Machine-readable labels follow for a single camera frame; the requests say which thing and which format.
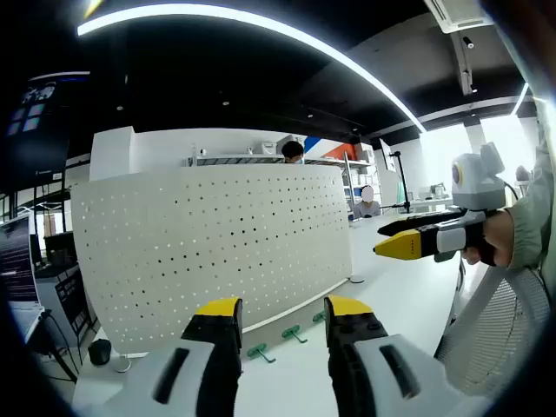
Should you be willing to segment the person's right hand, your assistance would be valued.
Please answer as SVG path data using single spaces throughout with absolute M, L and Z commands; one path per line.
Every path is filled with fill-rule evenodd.
M 486 260 L 476 247 L 468 247 L 461 252 L 469 265 L 482 262 L 486 265 L 506 268 L 513 257 L 513 219 L 506 210 L 499 210 L 483 222 L 483 238 L 493 247 L 493 253 Z

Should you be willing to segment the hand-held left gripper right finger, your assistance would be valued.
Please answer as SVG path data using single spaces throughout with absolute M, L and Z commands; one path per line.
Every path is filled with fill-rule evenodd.
M 389 335 L 356 299 L 324 299 L 328 372 L 340 416 L 477 416 L 482 398 L 453 387 L 444 366 Z

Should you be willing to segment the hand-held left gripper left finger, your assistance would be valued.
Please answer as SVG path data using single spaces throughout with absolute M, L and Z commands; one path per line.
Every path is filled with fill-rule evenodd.
M 178 339 L 143 357 L 105 416 L 232 416 L 242 374 L 242 299 L 199 308 Z

